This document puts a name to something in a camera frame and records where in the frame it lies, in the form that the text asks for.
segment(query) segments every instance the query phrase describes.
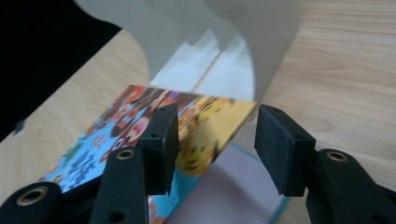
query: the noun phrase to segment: colorful book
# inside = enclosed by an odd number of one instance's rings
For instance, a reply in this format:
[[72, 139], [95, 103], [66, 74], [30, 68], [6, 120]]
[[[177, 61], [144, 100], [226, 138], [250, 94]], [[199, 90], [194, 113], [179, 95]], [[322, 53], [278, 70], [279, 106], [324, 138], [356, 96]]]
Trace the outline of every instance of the colorful book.
[[133, 147], [157, 108], [178, 104], [180, 149], [170, 195], [148, 197], [150, 223], [165, 223], [248, 118], [256, 103], [129, 86], [44, 176], [67, 192], [99, 176], [108, 155]]

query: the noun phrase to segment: book cover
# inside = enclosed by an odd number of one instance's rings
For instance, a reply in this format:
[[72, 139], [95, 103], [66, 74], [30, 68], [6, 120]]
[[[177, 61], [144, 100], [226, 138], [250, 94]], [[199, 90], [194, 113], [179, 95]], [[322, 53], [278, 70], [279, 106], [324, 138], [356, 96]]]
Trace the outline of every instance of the book cover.
[[108, 155], [133, 147], [157, 108], [178, 104], [179, 152], [170, 195], [148, 196], [150, 223], [165, 223], [226, 148], [256, 104], [129, 86], [44, 176], [67, 192], [99, 176]]

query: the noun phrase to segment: wooden table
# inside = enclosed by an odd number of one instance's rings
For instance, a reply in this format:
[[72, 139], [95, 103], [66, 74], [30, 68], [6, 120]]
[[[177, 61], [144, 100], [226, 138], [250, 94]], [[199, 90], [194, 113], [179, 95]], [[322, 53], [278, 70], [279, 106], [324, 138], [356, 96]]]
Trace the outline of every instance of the wooden table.
[[[262, 103], [354, 156], [396, 190], [396, 2], [302, 0], [300, 31]], [[145, 56], [121, 31], [0, 144], [0, 201], [37, 181], [129, 84], [148, 85]], [[253, 151], [256, 119], [233, 142]], [[304, 198], [279, 223], [307, 223]]]

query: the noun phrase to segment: yellow cartoon character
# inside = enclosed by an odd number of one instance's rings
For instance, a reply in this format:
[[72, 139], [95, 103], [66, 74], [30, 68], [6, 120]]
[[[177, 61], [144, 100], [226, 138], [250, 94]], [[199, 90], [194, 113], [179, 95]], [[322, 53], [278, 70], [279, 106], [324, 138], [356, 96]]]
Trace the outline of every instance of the yellow cartoon character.
[[207, 108], [215, 97], [201, 96], [193, 101], [193, 104], [181, 112], [178, 116], [178, 135], [180, 139], [193, 132], [198, 126], [198, 116], [204, 108]]
[[218, 155], [218, 142], [199, 146], [188, 140], [182, 141], [176, 166], [187, 175], [203, 175]]
[[234, 99], [210, 97], [197, 115], [197, 123], [207, 121], [213, 114], [219, 113], [225, 104], [233, 105], [234, 102]]

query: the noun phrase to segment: black background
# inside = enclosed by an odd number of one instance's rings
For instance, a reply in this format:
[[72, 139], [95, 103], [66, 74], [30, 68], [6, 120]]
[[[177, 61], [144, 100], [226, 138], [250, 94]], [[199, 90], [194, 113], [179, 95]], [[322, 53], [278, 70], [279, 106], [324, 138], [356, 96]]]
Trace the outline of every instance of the black background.
[[0, 141], [119, 30], [73, 1], [0, 3]]

